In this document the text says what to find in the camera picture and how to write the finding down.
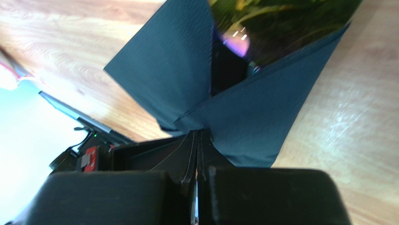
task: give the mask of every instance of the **red component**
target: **red component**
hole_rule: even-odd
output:
[[[91,147],[86,150],[86,155],[90,155],[90,164],[84,167],[84,172],[91,172],[96,167],[97,147]]]

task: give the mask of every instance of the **wooden table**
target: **wooden table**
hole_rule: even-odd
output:
[[[164,0],[2,0],[0,46],[43,90],[143,141],[168,136],[103,67]],[[399,224],[399,0],[365,0],[275,167],[336,181],[357,225]]]

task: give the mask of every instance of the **dark blue fabric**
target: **dark blue fabric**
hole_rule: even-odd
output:
[[[270,167],[345,30],[201,103],[182,115],[176,127],[184,132],[210,129],[216,149],[236,166]]]
[[[213,19],[207,0],[167,0],[104,70],[161,127],[210,98]]]

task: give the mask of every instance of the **light wood tabletop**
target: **light wood tabletop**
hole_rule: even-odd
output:
[[[137,141],[167,137],[103,71],[163,3],[2,0],[0,47],[94,119]],[[398,148],[399,0],[365,0],[273,166],[324,170],[354,224],[398,225]]]

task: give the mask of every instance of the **white wall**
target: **white wall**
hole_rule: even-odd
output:
[[[31,201],[51,172],[49,163],[86,136],[38,92],[28,81],[0,89],[0,225]]]

